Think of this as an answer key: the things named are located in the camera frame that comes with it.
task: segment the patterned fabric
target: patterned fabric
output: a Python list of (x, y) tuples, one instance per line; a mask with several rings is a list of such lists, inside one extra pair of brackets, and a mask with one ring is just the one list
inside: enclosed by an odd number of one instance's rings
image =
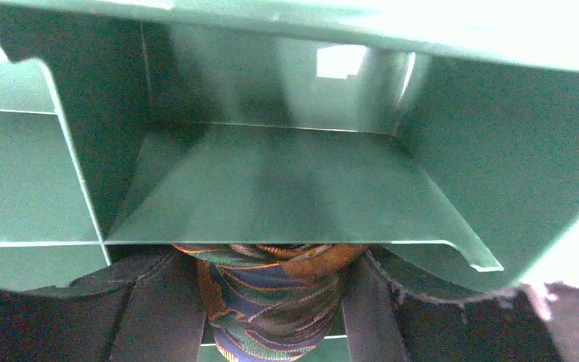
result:
[(230, 362), (291, 361), (329, 332), (365, 244), (179, 244), (197, 258), (216, 347)]

